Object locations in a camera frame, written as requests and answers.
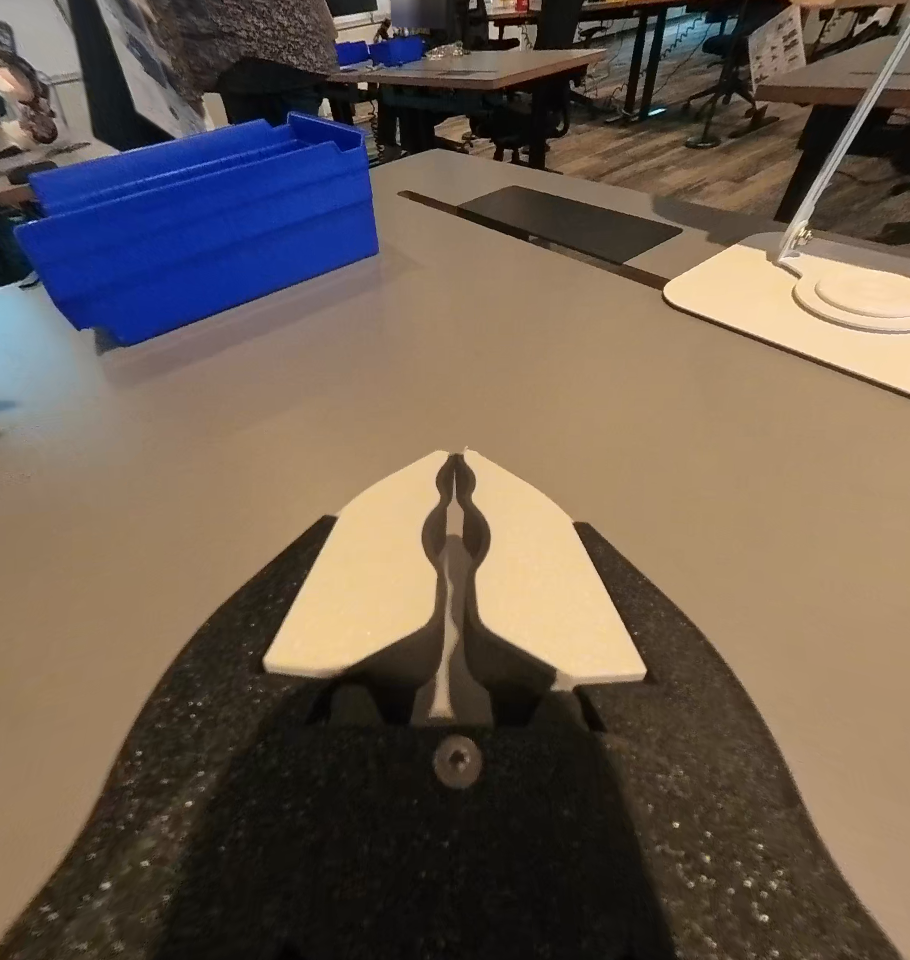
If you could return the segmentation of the brown-edged side desk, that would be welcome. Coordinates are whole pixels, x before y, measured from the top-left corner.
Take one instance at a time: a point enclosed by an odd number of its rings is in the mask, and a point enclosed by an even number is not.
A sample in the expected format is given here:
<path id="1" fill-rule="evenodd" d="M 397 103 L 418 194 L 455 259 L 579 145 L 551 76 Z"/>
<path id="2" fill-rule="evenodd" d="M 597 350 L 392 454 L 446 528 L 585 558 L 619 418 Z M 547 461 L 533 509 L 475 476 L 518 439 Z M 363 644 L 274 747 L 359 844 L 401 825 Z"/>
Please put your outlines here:
<path id="1" fill-rule="evenodd" d="M 893 52 L 895 43 L 895 37 L 875 39 L 769 78 L 758 86 L 758 100 L 811 108 L 797 141 L 800 156 L 774 212 L 774 221 L 786 224 L 797 213 L 855 108 Z M 878 157 L 882 125 L 896 110 L 910 111 L 910 46 L 847 152 L 854 156 Z"/>

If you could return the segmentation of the small blue bins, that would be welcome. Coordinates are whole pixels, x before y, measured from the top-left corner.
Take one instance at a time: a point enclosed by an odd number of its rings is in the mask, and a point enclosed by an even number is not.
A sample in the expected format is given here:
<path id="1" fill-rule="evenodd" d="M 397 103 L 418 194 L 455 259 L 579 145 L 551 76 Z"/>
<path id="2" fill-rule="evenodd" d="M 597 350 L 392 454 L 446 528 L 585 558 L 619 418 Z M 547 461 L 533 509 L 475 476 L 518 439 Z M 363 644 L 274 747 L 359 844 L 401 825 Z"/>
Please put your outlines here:
<path id="1" fill-rule="evenodd" d="M 336 44 L 341 70 L 373 66 L 392 68 L 420 61 L 425 54 L 425 40 L 421 35 L 407 35 L 368 44 L 364 41 L 344 41 Z"/>

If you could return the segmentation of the black swivel chair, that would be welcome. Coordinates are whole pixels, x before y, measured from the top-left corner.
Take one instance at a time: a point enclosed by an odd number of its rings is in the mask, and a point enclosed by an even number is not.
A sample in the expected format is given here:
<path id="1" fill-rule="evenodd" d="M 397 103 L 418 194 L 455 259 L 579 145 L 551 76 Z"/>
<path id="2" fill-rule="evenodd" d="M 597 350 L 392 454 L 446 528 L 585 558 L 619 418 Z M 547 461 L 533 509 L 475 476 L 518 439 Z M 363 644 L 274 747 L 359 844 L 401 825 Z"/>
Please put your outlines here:
<path id="1" fill-rule="evenodd" d="M 768 114 L 766 105 L 756 102 L 745 70 L 749 68 L 750 35 L 781 14 L 787 5 L 779 1 L 705 2 L 706 22 L 718 24 L 720 30 L 702 43 L 701 52 L 718 59 L 721 72 L 712 86 L 691 95 L 682 106 L 682 112 L 688 114 L 693 102 L 705 100 L 696 111 L 698 117 L 704 114 L 701 131 L 686 139 L 686 149 L 704 151 L 721 144 L 721 138 L 711 130 L 713 118 L 717 107 L 730 104 L 734 97 L 748 105 L 747 122 L 728 138 L 742 138 L 779 122 L 777 116 Z"/>

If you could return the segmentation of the white lamp base plate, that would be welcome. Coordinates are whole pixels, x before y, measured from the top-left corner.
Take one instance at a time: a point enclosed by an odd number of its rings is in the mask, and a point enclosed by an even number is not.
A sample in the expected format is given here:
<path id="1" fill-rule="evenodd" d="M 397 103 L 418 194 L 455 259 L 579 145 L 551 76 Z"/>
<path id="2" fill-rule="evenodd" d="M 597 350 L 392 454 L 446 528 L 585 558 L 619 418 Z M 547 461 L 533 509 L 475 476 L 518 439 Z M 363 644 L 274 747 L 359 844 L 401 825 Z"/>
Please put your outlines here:
<path id="1" fill-rule="evenodd" d="M 910 256 L 817 236 L 778 259 L 749 236 L 670 280 L 668 304 L 910 398 Z"/>

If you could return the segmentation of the white poster board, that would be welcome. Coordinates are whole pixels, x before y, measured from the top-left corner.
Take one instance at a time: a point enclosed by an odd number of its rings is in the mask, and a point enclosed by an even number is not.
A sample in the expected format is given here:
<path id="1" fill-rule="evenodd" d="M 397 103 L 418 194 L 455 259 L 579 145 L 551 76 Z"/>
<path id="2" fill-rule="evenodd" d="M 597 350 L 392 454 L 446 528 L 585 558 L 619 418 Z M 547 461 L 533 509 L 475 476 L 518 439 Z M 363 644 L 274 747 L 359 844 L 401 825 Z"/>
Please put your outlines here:
<path id="1" fill-rule="evenodd" d="M 98 1 L 136 114 L 173 138 L 206 131 L 206 115 L 182 96 L 148 1 Z"/>

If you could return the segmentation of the black flat mat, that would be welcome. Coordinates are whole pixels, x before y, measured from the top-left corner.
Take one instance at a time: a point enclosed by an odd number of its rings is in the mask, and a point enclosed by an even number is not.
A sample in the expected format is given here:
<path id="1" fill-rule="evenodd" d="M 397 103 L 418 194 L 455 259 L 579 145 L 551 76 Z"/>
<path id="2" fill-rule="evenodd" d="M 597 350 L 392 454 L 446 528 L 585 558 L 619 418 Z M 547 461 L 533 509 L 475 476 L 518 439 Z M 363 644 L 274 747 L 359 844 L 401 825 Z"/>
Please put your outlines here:
<path id="1" fill-rule="evenodd" d="M 623 266 L 682 233 L 681 227 L 523 186 L 508 186 L 458 206 L 460 213 Z"/>

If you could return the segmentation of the white printed sign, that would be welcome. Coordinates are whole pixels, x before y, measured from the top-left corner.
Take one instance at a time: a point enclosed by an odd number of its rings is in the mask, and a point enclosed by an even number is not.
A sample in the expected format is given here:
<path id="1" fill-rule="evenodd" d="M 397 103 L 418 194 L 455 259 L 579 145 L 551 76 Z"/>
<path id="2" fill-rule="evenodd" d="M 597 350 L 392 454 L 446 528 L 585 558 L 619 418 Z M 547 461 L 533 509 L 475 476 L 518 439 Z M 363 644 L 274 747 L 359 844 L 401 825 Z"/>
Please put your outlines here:
<path id="1" fill-rule="evenodd" d="M 749 78 L 753 91 L 771 78 L 807 64 L 798 6 L 789 5 L 755 29 L 748 39 Z"/>

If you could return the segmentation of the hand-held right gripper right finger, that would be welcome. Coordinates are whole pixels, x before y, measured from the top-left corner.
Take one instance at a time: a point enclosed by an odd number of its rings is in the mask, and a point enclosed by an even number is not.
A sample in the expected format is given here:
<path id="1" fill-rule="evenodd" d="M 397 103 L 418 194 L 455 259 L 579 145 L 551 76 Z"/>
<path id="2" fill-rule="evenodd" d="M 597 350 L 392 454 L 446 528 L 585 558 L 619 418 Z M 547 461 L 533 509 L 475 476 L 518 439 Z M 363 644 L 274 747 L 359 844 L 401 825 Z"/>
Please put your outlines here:
<path id="1" fill-rule="evenodd" d="M 469 558 L 466 669 L 495 724 L 528 724 L 552 694 L 641 682 L 646 665 L 575 522 L 476 450 L 456 459 Z"/>

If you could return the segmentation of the blue plastic bin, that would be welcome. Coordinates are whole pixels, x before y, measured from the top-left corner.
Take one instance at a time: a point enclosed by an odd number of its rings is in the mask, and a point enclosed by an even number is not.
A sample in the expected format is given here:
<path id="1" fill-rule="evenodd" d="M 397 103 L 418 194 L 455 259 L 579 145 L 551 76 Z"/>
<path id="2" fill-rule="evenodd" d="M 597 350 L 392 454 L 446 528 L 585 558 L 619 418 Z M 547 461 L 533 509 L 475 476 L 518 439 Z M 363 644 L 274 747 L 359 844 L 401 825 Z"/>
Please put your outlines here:
<path id="1" fill-rule="evenodd" d="M 88 209 L 127 196 L 179 186 L 245 166 L 324 148 L 336 157 L 367 162 L 365 136 L 356 127 L 293 112 L 271 126 L 256 120 L 154 146 L 128 150 L 29 176 L 47 216 Z"/>
<path id="2" fill-rule="evenodd" d="M 296 141 L 16 229 L 53 304 L 132 346 L 376 256 L 365 145 Z"/>

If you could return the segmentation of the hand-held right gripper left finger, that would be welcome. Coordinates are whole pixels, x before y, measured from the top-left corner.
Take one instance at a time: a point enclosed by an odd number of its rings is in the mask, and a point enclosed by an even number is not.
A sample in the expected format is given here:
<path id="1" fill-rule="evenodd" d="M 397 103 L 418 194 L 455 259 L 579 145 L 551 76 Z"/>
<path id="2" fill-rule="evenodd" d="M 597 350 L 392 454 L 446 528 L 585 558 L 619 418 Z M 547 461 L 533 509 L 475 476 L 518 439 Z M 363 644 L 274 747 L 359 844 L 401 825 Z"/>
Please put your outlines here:
<path id="1" fill-rule="evenodd" d="M 441 556 L 453 486 L 453 456 L 436 450 L 344 506 L 264 654 L 264 670 L 330 690 L 363 688 L 387 722 L 408 724 L 443 659 Z"/>

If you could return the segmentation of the grey background desk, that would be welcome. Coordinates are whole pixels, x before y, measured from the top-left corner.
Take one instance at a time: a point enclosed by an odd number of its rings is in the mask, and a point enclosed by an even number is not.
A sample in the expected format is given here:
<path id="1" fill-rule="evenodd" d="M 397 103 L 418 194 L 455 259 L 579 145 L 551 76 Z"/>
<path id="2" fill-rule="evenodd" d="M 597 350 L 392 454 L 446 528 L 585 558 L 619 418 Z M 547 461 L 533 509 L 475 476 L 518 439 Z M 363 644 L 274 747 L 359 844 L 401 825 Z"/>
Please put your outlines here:
<path id="1" fill-rule="evenodd" d="M 516 118 L 528 144 L 533 170 L 544 170 L 547 142 L 557 138 L 550 123 L 561 118 L 575 75 L 605 58 L 605 49 L 479 51 L 424 57 L 395 67 L 350 68 L 327 78 L 330 89 L 376 88 L 379 106 L 399 119 L 402 150 L 420 154 L 438 149 L 436 126 L 447 119 L 484 114 Z"/>

